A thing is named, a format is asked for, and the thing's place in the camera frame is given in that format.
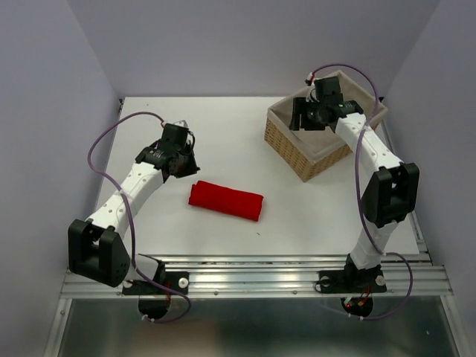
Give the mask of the wicker basket with cloth liner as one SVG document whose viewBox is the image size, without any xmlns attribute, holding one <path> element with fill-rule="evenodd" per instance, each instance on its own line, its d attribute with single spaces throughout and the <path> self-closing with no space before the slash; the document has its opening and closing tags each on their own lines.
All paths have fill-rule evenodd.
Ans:
<svg viewBox="0 0 476 357">
<path fill-rule="evenodd" d="M 339 79 L 344 100 L 355 100 L 370 116 L 375 105 L 375 97 L 341 70 L 324 77 Z M 352 153 L 352 150 L 330 128 L 324 131 L 291 131 L 293 100 L 305 97 L 309 87 L 303 87 L 271 105 L 267 111 L 265 141 L 306 182 L 336 164 Z M 388 108 L 379 103 L 378 111 L 370 120 L 372 129 L 385 119 Z"/>
</svg>

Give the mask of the red t shirt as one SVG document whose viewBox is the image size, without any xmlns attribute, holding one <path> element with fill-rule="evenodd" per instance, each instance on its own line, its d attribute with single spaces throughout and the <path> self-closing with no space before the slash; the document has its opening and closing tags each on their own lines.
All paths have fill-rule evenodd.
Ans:
<svg viewBox="0 0 476 357">
<path fill-rule="evenodd" d="M 258 222 L 264 196 L 235 190 L 199 180 L 192 185 L 188 204 L 239 218 Z"/>
</svg>

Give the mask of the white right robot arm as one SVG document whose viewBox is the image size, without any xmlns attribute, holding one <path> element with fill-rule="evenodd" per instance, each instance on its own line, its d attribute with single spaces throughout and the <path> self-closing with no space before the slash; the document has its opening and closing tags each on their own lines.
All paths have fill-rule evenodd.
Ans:
<svg viewBox="0 0 476 357">
<path fill-rule="evenodd" d="M 354 170 L 362 232 L 350 253 L 353 266 L 342 272 L 343 284 L 359 290 L 369 281 L 368 269 L 380 264 L 386 245 L 399 223 L 416 205 L 419 168 L 394 155 L 367 124 L 354 100 L 336 104 L 296 97 L 292 131 L 329 127 L 355 154 Z"/>
</svg>

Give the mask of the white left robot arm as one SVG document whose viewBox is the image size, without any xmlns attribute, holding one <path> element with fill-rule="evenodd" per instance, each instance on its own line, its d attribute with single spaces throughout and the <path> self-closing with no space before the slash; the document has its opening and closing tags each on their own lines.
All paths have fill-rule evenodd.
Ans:
<svg viewBox="0 0 476 357">
<path fill-rule="evenodd" d="M 169 177 L 198 173 L 191 148 L 146 147 L 116 191 L 87 219 L 75 219 L 68 227 L 68 268 L 71 272 L 111 287 L 126 280 L 139 280 L 150 293 L 165 286 L 165 274 L 153 267 L 137 273 L 132 261 L 137 254 L 126 248 L 123 238 L 130 231 L 129 217 L 136 216 L 148 198 Z"/>
</svg>

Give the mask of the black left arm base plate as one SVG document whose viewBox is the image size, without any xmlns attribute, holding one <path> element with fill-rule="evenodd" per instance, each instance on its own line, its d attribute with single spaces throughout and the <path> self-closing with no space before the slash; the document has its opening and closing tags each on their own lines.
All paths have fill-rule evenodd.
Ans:
<svg viewBox="0 0 476 357">
<path fill-rule="evenodd" d="M 162 260 L 142 257 L 137 267 L 147 279 L 136 269 L 130 268 L 122 283 L 122 294 L 126 296 L 166 295 L 170 290 L 187 295 L 190 284 L 190 273 L 183 270 L 169 270 Z"/>
</svg>

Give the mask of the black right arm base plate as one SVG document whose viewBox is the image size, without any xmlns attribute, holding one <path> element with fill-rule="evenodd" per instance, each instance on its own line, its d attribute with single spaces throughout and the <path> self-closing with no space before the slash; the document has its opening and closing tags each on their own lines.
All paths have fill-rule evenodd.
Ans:
<svg viewBox="0 0 476 357">
<path fill-rule="evenodd" d="M 385 293 L 387 291 L 385 283 L 380 286 L 376 282 L 377 277 L 383 276 L 380 270 L 358 270 L 357 272 L 321 270 L 318 272 L 318 276 L 323 294 L 355 295 L 367 292 L 367 287 L 370 287 L 370 293 Z"/>
</svg>

